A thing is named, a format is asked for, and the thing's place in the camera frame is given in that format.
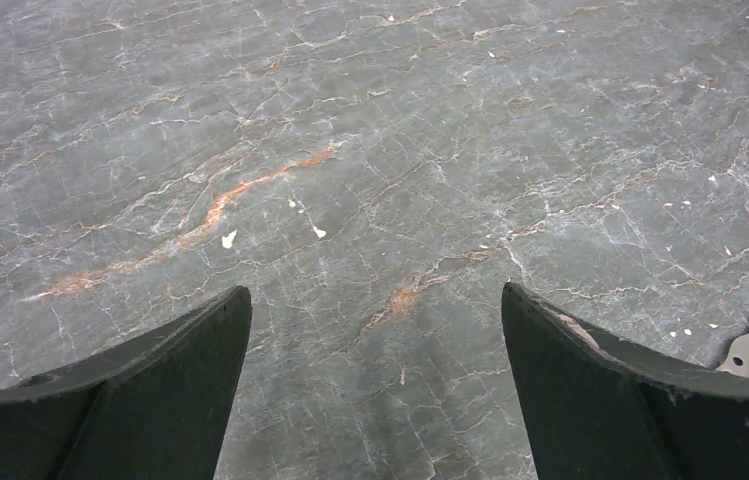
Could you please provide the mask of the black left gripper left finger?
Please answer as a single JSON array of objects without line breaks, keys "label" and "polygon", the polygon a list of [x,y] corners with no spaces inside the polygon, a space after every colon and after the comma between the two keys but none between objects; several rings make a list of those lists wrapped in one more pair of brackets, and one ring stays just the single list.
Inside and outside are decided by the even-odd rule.
[{"label": "black left gripper left finger", "polygon": [[0,479],[210,479],[251,295],[233,287],[84,360],[0,389]]}]

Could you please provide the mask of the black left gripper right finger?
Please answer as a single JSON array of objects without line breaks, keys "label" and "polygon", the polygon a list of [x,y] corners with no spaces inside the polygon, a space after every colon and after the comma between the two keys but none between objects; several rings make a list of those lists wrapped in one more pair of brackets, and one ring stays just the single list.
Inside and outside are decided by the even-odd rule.
[{"label": "black left gripper right finger", "polygon": [[507,283],[502,326],[542,479],[749,479],[749,378],[619,337]]}]

